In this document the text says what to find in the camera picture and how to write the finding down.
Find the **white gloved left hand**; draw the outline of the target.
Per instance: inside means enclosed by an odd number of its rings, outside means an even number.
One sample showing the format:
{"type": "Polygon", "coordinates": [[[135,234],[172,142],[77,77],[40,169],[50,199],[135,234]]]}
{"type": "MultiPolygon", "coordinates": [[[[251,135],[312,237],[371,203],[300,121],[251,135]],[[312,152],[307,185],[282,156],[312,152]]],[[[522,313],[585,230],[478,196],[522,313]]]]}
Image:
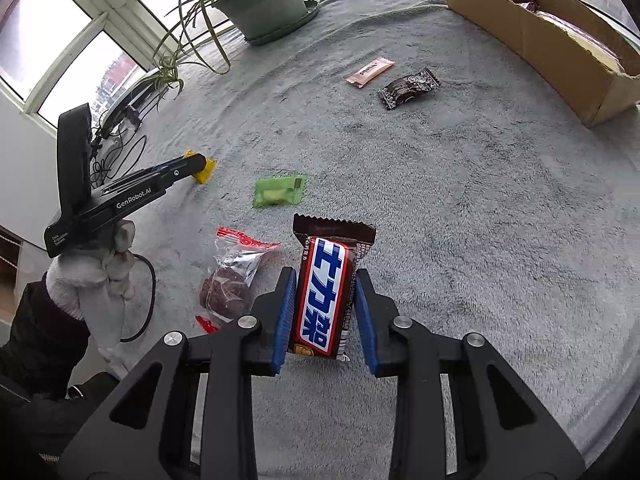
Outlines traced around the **white gloved left hand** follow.
{"type": "Polygon", "coordinates": [[[131,252],[135,236],[134,222],[119,221],[97,240],[55,257],[44,278],[53,303],[86,324],[111,368],[120,365],[115,351],[122,338],[126,303],[134,296],[130,271],[136,263],[131,252]]]}

